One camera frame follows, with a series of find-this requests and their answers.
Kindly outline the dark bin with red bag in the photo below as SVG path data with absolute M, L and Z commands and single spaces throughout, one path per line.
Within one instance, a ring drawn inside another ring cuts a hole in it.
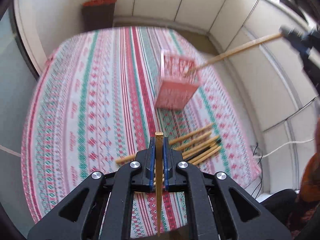
M 117 0 L 90 0 L 82 4 L 84 31 L 112 28 Z

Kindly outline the black tipped chopstick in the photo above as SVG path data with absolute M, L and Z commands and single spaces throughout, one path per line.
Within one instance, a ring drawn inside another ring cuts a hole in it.
M 191 161 L 194 158 L 198 157 L 199 155 L 203 154 L 204 152 L 210 150 L 211 148 L 214 148 L 216 146 L 219 146 L 221 143 L 221 138 L 217 139 L 215 142 L 213 142 L 211 145 L 205 146 L 204 148 L 200 149 L 199 151 L 193 153 L 191 156 L 184 158 L 185 161 Z

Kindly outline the patterned red green tablecloth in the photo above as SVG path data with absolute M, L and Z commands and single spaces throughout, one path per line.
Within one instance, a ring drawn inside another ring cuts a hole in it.
M 40 220 L 92 172 L 114 172 L 116 160 L 148 147 L 162 131 L 178 138 L 206 125 L 221 150 L 199 165 L 226 172 L 242 187 L 261 170 L 237 113 L 213 67 L 182 111 L 155 109 L 161 52 L 203 62 L 177 32 L 123 27 L 76 35 L 50 55 L 24 125 L 21 171 L 33 220 Z

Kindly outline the wooden chopstick on table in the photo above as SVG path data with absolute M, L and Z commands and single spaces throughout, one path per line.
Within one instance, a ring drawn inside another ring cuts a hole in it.
M 190 146 L 193 146 L 196 143 L 201 142 L 202 140 L 206 139 L 207 137 L 210 137 L 211 133 L 212 133 L 211 131 L 206 132 L 203 135 L 201 135 L 201 136 L 199 136 L 189 142 L 186 142 L 185 144 L 182 144 L 182 145 L 176 147 L 175 150 L 177 150 L 177 151 L 185 150 L 186 148 L 189 148 Z
M 199 158 L 194 158 L 190 161 L 191 164 L 193 165 L 198 165 L 202 162 L 204 162 L 205 160 L 207 160 L 209 157 L 215 155 L 217 152 L 219 152 L 219 150 L 221 150 L 221 146 L 218 146 L 216 148 L 212 148 L 209 150 L 208 153 L 203 153 L 201 157 Z
M 174 145 L 174 144 L 176 144 L 176 143 L 178 143 L 178 142 L 181 142 L 181 141 L 184 141 L 184 140 L 186 140 L 186 139 L 188 139 L 188 138 L 190 138 L 190 137 L 193 137 L 193 136 L 196 135 L 196 134 L 199 134 L 199 133 L 201 133 L 201 132 L 203 132 L 203 131 L 206 131 L 207 129 L 211 129 L 212 126 L 213 126 L 213 124 L 214 124 L 214 123 L 212 122 L 212 123 L 208 124 L 207 126 L 204 126 L 204 127 L 202 127 L 202 128 L 199 128 L 199 129 L 197 129 L 197 130 L 195 130 L 195 131 L 192 131 L 192 132 L 190 132 L 190 133 L 188 133 L 188 134 L 186 134 L 186 135 L 183 135 L 183 136 L 180 136 L 180 137 L 178 137 L 178 138 L 169 140 L 169 145 Z
M 192 156 L 193 154 L 199 152 L 200 150 L 203 150 L 203 149 L 211 146 L 212 144 L 215 144 L 219 139 L 220 139 L 220 136 L 215 136 L 211 139 L 206 140 L 205 142 L 200 143 L 199 145 L 196 145 L 195 147 L 183 152 L 182 158 L 186 159 L 186 158 Z

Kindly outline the pink perforated utensil holder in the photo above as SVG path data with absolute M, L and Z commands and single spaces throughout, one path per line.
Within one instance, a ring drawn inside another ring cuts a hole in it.
M 198 72 L 185 73 L 195 67 L 195 60 L 169 50 L 161 50 L 160 65 L 155 84 L 155 107 L 184 109 L 201 85 Z

